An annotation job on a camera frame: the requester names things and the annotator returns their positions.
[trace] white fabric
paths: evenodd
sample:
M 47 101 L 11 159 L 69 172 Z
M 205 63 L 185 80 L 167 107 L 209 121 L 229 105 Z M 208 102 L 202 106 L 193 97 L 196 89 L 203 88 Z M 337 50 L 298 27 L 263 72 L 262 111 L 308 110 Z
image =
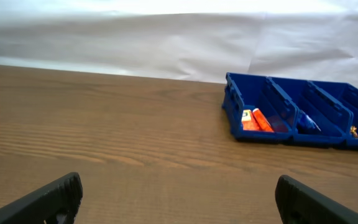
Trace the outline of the white fabric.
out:
M 358 1 L 0 0 L 0 64 L 220 83 L 240 72 L 358 87 Z

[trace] wooden table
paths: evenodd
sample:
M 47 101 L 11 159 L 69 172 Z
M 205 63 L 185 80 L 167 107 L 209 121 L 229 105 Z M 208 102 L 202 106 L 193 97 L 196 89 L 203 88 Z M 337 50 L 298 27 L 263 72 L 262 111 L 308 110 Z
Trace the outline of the wooden table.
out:
M 288 174 L 358 212 L 358 152 L 237 142 L 224 85 L 0 66 L 0 207 L 70 172 L 76 223 L 281 223 Z

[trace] orange package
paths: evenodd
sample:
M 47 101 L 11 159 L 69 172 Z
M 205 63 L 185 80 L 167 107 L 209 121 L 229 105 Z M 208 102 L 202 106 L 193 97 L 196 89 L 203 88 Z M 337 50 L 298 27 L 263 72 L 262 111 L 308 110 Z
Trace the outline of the orange package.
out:
M 242 129 L 246 131 L 261 131 L 258 123 L 256 122 L 254 115 L 252 115 L 251 110 L 242 111 Z
M 260 111 L 260 109 L 255 108 L 252 111 L 252 114 L 254 115 L 256 121 L 258 122 L 261 130 L 263 131 L 268 131 L 268 132 L 274 132 L 271 125 L 269 124 L 269 122 L 267 121 L 266 117 L 264 116 L 264 114 L 262 114 L 262 112 Z

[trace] yellow label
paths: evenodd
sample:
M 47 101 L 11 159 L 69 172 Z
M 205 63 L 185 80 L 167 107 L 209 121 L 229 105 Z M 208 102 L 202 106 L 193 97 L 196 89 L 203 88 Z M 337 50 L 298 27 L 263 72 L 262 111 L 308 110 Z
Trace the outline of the yellow label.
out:
M 251 120 L 251 110 L 242 111 L 241 121 L 250 121 Z

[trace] small item in bin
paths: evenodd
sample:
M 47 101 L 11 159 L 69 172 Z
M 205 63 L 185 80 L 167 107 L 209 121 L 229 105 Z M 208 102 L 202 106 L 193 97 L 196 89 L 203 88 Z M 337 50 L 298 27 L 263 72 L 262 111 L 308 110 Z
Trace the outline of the small item in bin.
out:
M 298 132 L 300 134 L 322 134 L 323 132 L 303 110 L 300 110 L 300 119 L 298 122 Z
M 262 131 L 274 132 L 271 125 L 259 108 L 255 108 L 252 111 L 252 114 L 254 115 L 256 122 L 258 122 Z
M 357 128 L 355 126 L 351 126 L 351 134 L 355 139 L 358 139 L 358 133 L 356 132 Z
M 254 115 L 252 115 L 251 110 L 242 111 L 242 129 L 246 131 L 260 131 L 260 127 L 255 120 Z

